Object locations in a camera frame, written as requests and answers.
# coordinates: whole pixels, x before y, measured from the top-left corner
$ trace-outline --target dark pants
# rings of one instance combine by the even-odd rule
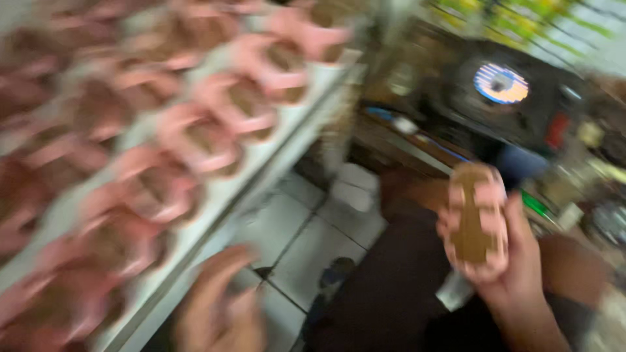
[[[389,221],[307,336],[313,351],[507,351],[484,302],[449,313],[435,297],[450,272],[437,215],[411,202]],[[579,349],[593,318],[582,304],[546,294]]]

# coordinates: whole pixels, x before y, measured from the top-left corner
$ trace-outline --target white shelf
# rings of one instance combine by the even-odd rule
[[[230,46],[224,45],[213,50],[207,55],[204,64],[189,71],[185,75],[187,90],[180,98],[170,103],[170,105],[187,99],[189,89],[198,80],[228,68],[230,62]],[[261,144],[245,144],[245,160],[242,168],[236,177],[231,179],[210,179],[205,182],[207,190],[207,201],[199,210],[197,219],[186,227],[173,230],[172,238],[168,247],[167,259],[158,268],[154,268],[140,276],[128,290],[128,303],[125,314],[101,333],[92,351],[118,351],[124,346],[124,350],[137,351],[156,331],[141,331],[140,327],[146,317],[158,304],[163,305],[163,298],[167,296],[170,289],[177,280],[180,280],[190,270],[193,260],[199,254],[215,253],[223,249],[230,240],[229,233],[215,235],[215,230],[223,225],[232,210],[240,206],[241,202],[251,199],[251,195],[258,189],[259,175],[267,172],[269,161],[273,160],[279,151],[286,151],[291,148],[289,160],[304,153],[306,148],[314,140],[316,130],[311,130],[311,124],[306,120],[315,107],[321,102],[322,97],[328,96],[328,92],[335,88],[339,80],[344,76],[346,70],[353,66],[361,53],[354,50],[347,50],[340,60],[340,63],[332,67],[308,63],[307,68],[310,75],[309,91],[303,104],[299,106],[279,107],[279,124],[272,138]],[[128,131],[120,137],[116,150],[118,153],[151,140],[154,135],[155,126],[159,119],[159,111],[144,113],[136,118],[136,122]],[[308,126],[307,138],[297,140],[298,132],[303,127]],[[0,269],[0,292],[26,275],[32,268],[37,253],[51,240],[69,231],[77,221],[78,205],[87,194],[93,189],[112,180],[110,165],[98,172],[85,183],[72,188],[54,201],[42,221],[41,228],[35,233],[31,243],[2,269]],[[176,293],[184,294],[187,288],[181,291],[184,285],[176,286]],[[173,304],[166,304],[165,309],[161,308],[159,314],[167,315],[178,304],[174,300]],[[151,321],[151,326],[155,322],[158,325],[161,321]],[[128,348],[127,342],[141,341],[140,344],[132,343]]]

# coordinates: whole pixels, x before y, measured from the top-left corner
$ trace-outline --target tiled floor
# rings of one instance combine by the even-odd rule
[[[317,295],[322,271],[336,257],[356,262],[386,226],[376,209],[350,210],[301,176],[290,173],[256,214],[247,217],[233,243],[250,242],[260,259],[252,269],[272,268],[267,280],[252,269],[235,285],[264,287],[268,352],[289,352]]]

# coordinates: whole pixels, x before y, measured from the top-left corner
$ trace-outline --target floor grout line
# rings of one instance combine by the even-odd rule
[[[287,251],[289,250],[289,248],[291,248],[291,245],[295,242],[295,240],[300,236],[300,234],[302,233],[302,231],[307,227],[307,225],[309,225],[309,223],[311,222],[311,220],[317,215],[317,211],[322,207],[322,204],[326,201],[327,196],[325,197],[323,202],[320,202],[320,204],[318,204],[317,206],[314,207],[314,209],[310,210],[309,216],[307,216],[307,218],[303,221],[302,225],[300,225],[300,227],[298,227],[298,229],[296,230],[295,234],[293,235],[293,237],[291,238],[291,240],[289,240],[289,242],[287,243],[287,245],[283,248],[283,250],[280,252],[280,254],[278,255],[278,257],[276,258],[276,261],[274,261],[274,265],[272,265],[272,269],[276,268],[276,266],[278,265],[278,263],[280,262],[280,260],[285,256],[285,254],[287,253]]]
[[[348,236],[348,234],[346,234],[345,232],[343,232],[340,228],[338,228],[337,226],[335,226],[332,222],[326,220],[323,216],[321,215],[317,215],[318,218],[322,219],[326,224],[329,224],[332,228],[334,228],[335,230],[339,231],[342,235],[346,236],[348,239],[350,239],[350,241],[353,241],[357,246],[365,249],[366,252],[369,252],[369,249],[363,247],[362,245],[360,245],[360,243],[358,243],[357,241],[355,241],[352,237]]]
[[[306,316],[308,314],[308,312],[300,307],[300,304],[297,304],[293,299],[291,299],[291,297],[289,297],[285,292],[283,292],[283,290],[281,290],[278,286],[276,286],[276,284],[274,284],[271,280],[267,279],[267,280],[263,280],[261,281],[260,285],[263,285],[264,283],[267,283],[268,285],[272,286],[276,291],[278,291],[281,295],[283,295],[285,298],[287,298],[287,300],[293,304],[296,308],[300,309],[304,315]]]

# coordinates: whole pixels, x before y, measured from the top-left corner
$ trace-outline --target white tray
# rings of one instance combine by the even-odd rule
[[[185,92],[181,97],[171,102],[169,106],[185,101],[189,89],[198,80],[227,69],[230,62],[229,52],[230,45],[223,45],[208,54],[201,66],[189,71],[185,75],[185,80],[188,83]],[[151,304],[146,303],[155,301],[154,296],[157,296],[155,293],[159,291],[162,284],[167,280],[174,280],[178,272],[182,272],[191,264],[193,254],[198,252],[200,246],[211,240],[209,230],[212,229],[215,221],[223,216],[254,175],[302,125],[304,119],[314,109],[324,93],[328,92],[339,81],[342,74],[346,72],[346,68],[352,66],[360,55],[361,53],[358,51],[347,50],[339,63],[333,66],[307,63],[310,83],[304,102],[299,106],[279,106],[279,124],[272,138],[265,143],[244,145],[245,160],[236,177],[210,179],[205,182],[207,201],[200,208],[200,214],[196,221],[182,229],[172,231],[173,235],[170,238],[165,262],[160,267],[140,276],[131,284],[131,289],[128,290],[127,294],[128,302],[124,315],[98,336],[95,345],[91,348],[92,351],[111,351],[120,348],[120,343],[123,343],[120,339],[124,340],[128,337],[124,338],[118,335],[127,328],[127,325],[136,326],[138,324],[136,319],[132,324],[129,322],[140,310],[142,310],[141,316],[146,315],[144,314],[145,311],[151,309]],[[159,113],[160,111],[154,111],[137,116],[135,123],[118,139],[117,153],[151,140],[159,119]],[[110,180],[112,180],[112,172],[109,165],[85,183],[68,190],[54,201],[31,243],[0,269],[0,292],[33,268],[37,253],[47,243],[63,235],[74,226],[81,199],[93,189]]]

